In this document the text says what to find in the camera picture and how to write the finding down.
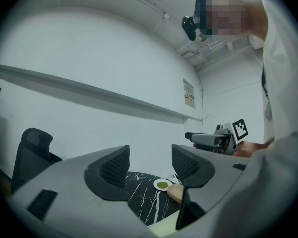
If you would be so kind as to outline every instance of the white plate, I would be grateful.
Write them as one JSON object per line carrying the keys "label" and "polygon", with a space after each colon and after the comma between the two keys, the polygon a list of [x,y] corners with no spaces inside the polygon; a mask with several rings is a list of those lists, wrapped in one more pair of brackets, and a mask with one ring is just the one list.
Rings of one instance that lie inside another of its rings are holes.
{"label": "white plate", "polygon": [[169,180],[165,180],[165,179],[155,180],[154,183],[153,183],[154,187],[157,190],[161,190],[161,191],[167,191],[168,190],[168,187],[167,188],[164,188],[164,189],[159,188],[158,185],[157,185],[159,182],[166,182],[168,184],[168,186],[171,186],[172,185],[172,182],[170,182]]}

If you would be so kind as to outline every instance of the black marble table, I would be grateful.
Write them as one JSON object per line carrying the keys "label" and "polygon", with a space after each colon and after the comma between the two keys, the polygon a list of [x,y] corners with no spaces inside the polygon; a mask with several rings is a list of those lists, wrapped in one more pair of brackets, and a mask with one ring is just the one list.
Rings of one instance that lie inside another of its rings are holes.
{"label": "black marble table", "polygon": [[147,226],[157,223],[180,210],[180,204],[157,190],[153,183],[163,179],[141,172],[127,172],[125,191],[130,195],[128,205]]}

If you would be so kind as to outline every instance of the white wall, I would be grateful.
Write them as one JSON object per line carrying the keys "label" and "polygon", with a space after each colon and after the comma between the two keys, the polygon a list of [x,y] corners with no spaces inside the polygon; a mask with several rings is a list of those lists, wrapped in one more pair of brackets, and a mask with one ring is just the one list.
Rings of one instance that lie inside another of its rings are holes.
{"label": "white wall", "polygon": [[61,7],[7,22],[0,64],[119,93],[202,120],[202,102],[184,104],[183,79],[202,99],[196,72],[144,28],[105,12]]}
{"label": "white wall", "polygon": [[203,133],[213,133],[217,124],[244,119],[249,133],[245,140],[263,143],[261,69],[245,50],[199,72],[204,88]]}
{"label": "white wall", "polygon": [[[50,150],[63,159],[129,144],[130,170],[158,176],[173,172],[171,145],[188,143],[184,133],[201,130],[202,92],[195,71],[161,40],[108,13],[59,8],[8,22],[0,33],[0,65],[155,107],[0,67],[0,167],[9,176],[21,135],[30,127],[51,134]],[[184,103],[183,79],[194,86],[195,109]]]}

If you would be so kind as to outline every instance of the black chair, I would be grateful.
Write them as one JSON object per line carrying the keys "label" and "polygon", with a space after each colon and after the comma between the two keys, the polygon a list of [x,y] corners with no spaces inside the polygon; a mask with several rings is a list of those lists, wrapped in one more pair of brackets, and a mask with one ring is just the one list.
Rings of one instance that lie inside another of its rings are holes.
{"label": "black chair", "polygon": [[53,137],[39,129],[27,129],[21,138],[16,154],[11,193],[43,170],[62,159],[49,152]]}

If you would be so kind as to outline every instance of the person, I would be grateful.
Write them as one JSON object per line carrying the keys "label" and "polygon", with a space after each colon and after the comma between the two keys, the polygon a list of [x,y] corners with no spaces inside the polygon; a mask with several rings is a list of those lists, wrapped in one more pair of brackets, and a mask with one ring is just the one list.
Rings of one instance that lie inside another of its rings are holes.
{"label": "person", "polygon": [[195,22],[201,32],[252,34],[264,41],[261,76],[264,144],[243,141],[234,155],[250,157],[298,132],[298,25],[281,0],[197,0]]}

